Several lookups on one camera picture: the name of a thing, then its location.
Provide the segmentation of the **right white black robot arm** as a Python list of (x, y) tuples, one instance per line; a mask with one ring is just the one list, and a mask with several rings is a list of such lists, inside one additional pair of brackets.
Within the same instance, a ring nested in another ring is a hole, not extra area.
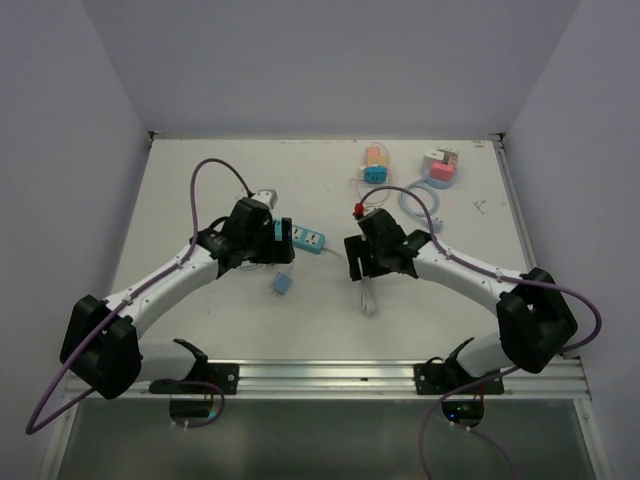
[(391, 273), (433, 282), (472, 300), (497, 319), (494, 332), (472, 337), (444, 361), (451, 389), (468, 392), (481, 377), (504, 368), (541, 372), (577, 331), (553, 278), (476, 264), (423, 230), (405, 233), (384, 209), (358, 219), (360, 234), (345, 238), (353, 281)]

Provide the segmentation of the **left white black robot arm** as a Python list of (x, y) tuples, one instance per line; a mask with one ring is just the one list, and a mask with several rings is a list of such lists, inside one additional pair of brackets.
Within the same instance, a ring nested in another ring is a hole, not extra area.
[(146, 331), (188, 295), (246, 262), (289, 264), (292, 223), (274, 227), (273, 190), (238, 200), (227, 217), (197, 232), (179, 254), (135, 285), (103, 300), (87, 295), (72, 310), (60, 361), (103, 398), (119, 397), (137, 382), (205, 390), (214, 375), (193, 343), (145, 343)]

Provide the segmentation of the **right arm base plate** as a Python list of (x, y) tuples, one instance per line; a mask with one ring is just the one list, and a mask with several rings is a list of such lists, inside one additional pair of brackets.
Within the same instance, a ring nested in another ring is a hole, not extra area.
[(424, 362), (413, 366), (418, 395), (444, 395), (474, 381), (461, 367), (443, 362)]

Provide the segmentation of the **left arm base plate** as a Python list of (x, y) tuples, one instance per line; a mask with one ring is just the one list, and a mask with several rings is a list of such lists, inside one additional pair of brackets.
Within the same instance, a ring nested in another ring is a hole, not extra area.
[(197, 395), (213, 393), (213, 386), (224, 395), (235, 395), (240, 377), (237, 363), (207, 363), (196, 365), (184, 380), (155, 380), (149, 386), (151, 394)]

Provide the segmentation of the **light blue charger plug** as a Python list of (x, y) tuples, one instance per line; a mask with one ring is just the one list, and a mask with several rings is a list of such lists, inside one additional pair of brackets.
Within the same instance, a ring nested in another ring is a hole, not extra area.
[(271, 283), (271, 288), (275, 294), (285, 295), (290, 289), (292, 283), (293, 280), (289, 274), (278, 272)]

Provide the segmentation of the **blue cube socket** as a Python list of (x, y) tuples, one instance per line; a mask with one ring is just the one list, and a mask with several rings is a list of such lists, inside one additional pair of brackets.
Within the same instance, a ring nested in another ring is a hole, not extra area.
[(363, 181), (369, 185), (380, 185), (387, 181), (388, 169), (381, 165), (367, 166), (363, 170)]

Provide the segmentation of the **teal power strip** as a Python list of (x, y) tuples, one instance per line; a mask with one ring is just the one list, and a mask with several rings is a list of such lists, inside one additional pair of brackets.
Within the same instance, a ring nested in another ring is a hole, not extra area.
[(284, 240), (285, 228), (282, 219), (274, 220), (272, 225), (276, 245), (283, 252), (287, 252), (289, 247), (292, 247), (319, 255), (324, 250), (326, 236), (321, 232), (293, 223), (291, 225), (291, 243), (288, 243)]

